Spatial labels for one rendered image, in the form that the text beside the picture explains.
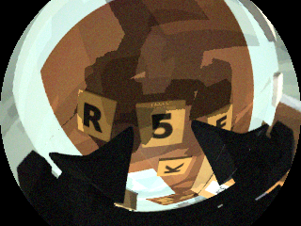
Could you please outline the grey cylinder with tan lid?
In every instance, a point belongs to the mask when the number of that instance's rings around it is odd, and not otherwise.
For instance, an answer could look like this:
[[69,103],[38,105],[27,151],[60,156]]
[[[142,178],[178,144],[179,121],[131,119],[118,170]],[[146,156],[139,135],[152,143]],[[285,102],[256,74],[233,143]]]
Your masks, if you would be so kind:
[[178,204],[178,206],[180,206],[180,207],[185,207],[185,206],[189,206],[189,201],[188,202],[184,202],[184,203],[182,203],[182,204]]

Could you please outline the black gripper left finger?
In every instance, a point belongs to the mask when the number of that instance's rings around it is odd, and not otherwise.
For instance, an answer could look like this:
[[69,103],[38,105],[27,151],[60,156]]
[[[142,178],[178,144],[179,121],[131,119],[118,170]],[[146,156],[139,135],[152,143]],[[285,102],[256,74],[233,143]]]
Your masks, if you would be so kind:
[[49,152],[48,155],[58,169],[64,170],[72,177],[88,181],[109,199],[114,200],[114,203],[124,203],[133,143],[135,133],[133,128],[129,127],[91,154]]

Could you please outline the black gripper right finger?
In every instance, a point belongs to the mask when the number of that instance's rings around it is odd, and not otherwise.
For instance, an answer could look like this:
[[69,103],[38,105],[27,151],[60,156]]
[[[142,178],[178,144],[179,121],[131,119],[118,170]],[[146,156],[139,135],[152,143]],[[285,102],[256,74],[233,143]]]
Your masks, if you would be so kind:
[[257,140],[266,135],[268,123],[241,135],[199,120],[192,120],[191,128],[221,186],[245,162]]

